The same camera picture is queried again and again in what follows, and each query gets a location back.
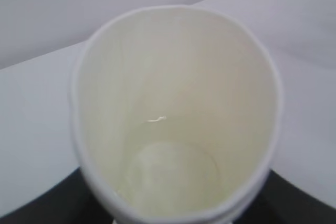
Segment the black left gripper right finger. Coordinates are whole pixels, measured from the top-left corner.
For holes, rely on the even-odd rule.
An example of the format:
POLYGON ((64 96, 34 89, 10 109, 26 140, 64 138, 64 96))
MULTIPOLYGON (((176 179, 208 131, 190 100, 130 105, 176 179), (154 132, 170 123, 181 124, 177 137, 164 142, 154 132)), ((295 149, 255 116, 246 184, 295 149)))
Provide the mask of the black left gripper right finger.
POLYGON ((335 223, 335 209, 272 171, 253 203, 234 223, 335 223))

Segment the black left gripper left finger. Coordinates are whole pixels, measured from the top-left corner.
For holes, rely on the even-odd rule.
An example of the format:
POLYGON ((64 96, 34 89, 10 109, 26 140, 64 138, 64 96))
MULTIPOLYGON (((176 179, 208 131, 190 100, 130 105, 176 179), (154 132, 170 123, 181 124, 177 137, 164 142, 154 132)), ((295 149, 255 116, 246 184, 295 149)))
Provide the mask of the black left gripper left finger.
POLYGON ((1 223, 113 223, 79 169, 35 200, 1 217, 1 223))

